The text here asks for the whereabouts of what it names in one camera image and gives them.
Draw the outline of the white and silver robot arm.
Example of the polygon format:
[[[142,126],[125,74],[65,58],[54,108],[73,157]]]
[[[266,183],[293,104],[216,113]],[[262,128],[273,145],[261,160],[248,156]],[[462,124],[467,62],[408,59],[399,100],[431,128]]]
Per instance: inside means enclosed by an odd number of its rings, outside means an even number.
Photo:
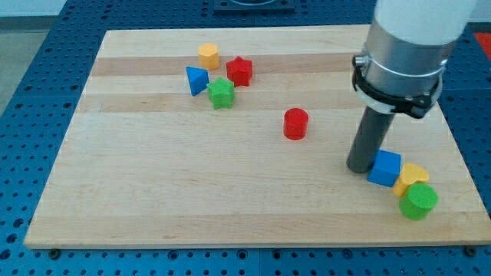
[[[420,119],[443,86],[448,58],[476,0],[378,0],[362,51],[352,59],[352,85],[382,114]]]

